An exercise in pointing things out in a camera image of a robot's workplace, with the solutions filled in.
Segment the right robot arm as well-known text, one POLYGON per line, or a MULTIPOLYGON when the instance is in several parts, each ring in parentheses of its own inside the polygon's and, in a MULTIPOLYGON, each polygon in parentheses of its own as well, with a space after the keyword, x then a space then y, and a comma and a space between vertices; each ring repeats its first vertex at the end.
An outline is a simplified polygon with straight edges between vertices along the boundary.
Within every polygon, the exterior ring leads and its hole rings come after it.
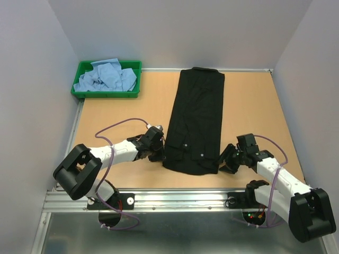
POLYGON ((244 218, 257 228, 272 227, 269 219, 274 213, 287 222, 293 236, 299 242, 336 232, 329 195, 322 188, 312 188, 289 173, 284 165, 256 143, 258 136, 252 133, 237 137, 237 144, 228 144, 219 157, 221 171, 235 174, 240 166, 246 166, 263 177, 246 185, 242 192, 230 192, 225 201, 229 209, 262 208, 259 215, 244 218))

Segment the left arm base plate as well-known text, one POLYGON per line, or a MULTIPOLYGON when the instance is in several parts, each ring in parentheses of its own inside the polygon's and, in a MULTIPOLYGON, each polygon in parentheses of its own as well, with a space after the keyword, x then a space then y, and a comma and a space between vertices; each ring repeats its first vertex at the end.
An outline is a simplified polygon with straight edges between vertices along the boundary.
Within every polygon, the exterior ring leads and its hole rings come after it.
MULTIPOLYGON (((135 205, 134 193, 118 193, 106 201, 107 204, 115 209, 133 210, 135 205)), ((110 208, 102 203, 98 198, 91 198, 87 201, 87 209, 90 211, 110 210, 110 208)))

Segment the aluminium mounting rail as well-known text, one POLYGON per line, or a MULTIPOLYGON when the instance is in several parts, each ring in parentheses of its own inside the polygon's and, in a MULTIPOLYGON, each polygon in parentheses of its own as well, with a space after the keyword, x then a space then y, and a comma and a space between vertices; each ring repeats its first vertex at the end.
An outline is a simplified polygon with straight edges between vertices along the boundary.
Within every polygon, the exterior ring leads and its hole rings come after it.
POLYGON ((46 194, 32 253, 338 253, 332 235, 300 243, 287 225, 246 226, 226 208, 228 189, 135 189, 141 223, 108 231, 85 198, 46 194))

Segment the green plastic bin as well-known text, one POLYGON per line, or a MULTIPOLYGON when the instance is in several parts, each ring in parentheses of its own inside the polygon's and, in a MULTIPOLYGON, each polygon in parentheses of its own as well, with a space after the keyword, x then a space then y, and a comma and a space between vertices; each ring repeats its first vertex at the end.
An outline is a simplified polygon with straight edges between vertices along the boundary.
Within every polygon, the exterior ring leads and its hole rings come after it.
POLYGON ((121 63, 122 69, 132 68, 137 76, 137 82, 134 89, 130 92, 75 92, 73 85, 78 82, 80 75, 86 71, 91 71, 93 67, 91 62, 94 61, 81 61, 78 64, 77 72, 75 74, 74 83, 70 90, 71 94, 76 98, 137 98, 140 92, 140 79, 142 62, 140 60, 118 60, 121 63))

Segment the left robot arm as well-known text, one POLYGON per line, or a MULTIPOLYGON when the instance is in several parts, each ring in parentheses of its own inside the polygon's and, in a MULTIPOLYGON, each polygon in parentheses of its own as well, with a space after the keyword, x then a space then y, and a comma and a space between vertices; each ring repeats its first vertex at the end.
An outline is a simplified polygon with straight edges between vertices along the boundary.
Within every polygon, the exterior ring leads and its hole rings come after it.
POLYGON ((163 127, 147 125, 145 134, 127 138, 120 143, 97 148, 76 145, 53 172, 57 183, 73 200, 87 197, 100 201, 105 208, 130 205, 108 181, 100 182, 99 171, 123 162, 148 158, 151 162, 164 159, 163 127))

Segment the light blue shirt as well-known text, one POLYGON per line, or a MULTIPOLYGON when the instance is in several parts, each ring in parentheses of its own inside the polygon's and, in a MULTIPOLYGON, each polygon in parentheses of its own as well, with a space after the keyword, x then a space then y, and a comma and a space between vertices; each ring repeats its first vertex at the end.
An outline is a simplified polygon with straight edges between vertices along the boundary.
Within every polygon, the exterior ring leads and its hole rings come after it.
POLYGON ((130 92, 136 85, 133 69, 122 69, 117 58, 91 62, 91 66, 73 85, 75 92, 130 92))

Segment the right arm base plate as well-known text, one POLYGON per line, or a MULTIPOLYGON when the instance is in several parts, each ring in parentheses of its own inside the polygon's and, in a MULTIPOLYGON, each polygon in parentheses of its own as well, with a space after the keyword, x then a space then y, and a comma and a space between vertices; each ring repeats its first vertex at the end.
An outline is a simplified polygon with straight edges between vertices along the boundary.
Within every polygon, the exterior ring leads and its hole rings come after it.
POLYGON ((248 209, 260 208, 262 205, 258 203, 252 194, 246 192, 230 192, 227 194, 225 206, 229 209, 248 209))

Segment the black long sleeve shirt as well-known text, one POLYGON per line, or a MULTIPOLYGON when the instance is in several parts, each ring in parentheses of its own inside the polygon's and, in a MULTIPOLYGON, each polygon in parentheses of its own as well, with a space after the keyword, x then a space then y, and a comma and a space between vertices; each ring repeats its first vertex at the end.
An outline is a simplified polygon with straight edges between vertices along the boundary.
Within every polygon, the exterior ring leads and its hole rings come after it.
POLYGON ((182 70, 167 129, 163 167, 189 175, 217 174, 225 75, 182 70))

